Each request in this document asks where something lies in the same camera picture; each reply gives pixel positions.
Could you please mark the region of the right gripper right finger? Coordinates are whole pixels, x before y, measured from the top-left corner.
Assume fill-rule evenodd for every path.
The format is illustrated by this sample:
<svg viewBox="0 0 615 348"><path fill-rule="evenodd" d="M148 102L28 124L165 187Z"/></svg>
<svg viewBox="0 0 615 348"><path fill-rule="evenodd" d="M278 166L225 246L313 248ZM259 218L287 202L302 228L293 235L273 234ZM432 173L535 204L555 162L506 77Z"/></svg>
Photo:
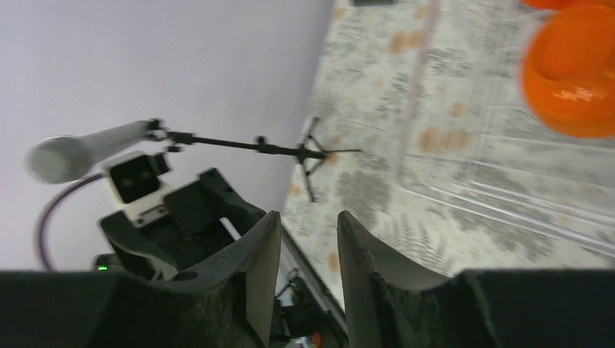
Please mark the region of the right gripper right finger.
<svg viewBox="0 0 615 348"><path fill-rule="evenodd" d="M351 347L612 347L614 272L470 269L448 278L349 212L337 245Z"/></svg>

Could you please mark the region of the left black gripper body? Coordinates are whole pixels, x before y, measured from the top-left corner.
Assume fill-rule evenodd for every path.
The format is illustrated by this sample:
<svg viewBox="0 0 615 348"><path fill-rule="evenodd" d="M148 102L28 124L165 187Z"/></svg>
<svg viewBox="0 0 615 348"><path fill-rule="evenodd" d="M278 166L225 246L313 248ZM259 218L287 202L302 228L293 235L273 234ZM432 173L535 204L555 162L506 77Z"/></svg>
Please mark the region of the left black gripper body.
<svg viewBox="0 0 615 348"><path fill-rule="evenodd" d="M147 280L170 280L234 242L223 218L243 236L264 215L210 168L163 194L135 220L120 210L102 218L99 227L122 269Z"/></svg>

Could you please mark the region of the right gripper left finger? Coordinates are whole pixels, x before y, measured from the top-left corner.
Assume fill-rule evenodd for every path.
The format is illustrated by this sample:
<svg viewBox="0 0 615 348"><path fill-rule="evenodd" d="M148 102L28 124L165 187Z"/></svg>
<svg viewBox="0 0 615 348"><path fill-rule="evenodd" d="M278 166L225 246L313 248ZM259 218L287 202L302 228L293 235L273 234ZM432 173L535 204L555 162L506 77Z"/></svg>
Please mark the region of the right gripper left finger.
<svg viewBox="0 0 615 348"><path fill-rule="evenodd" d="M266 347L281 251L269 212L230 246L149 282L120 271L3 272L3 347Z"/></svg>

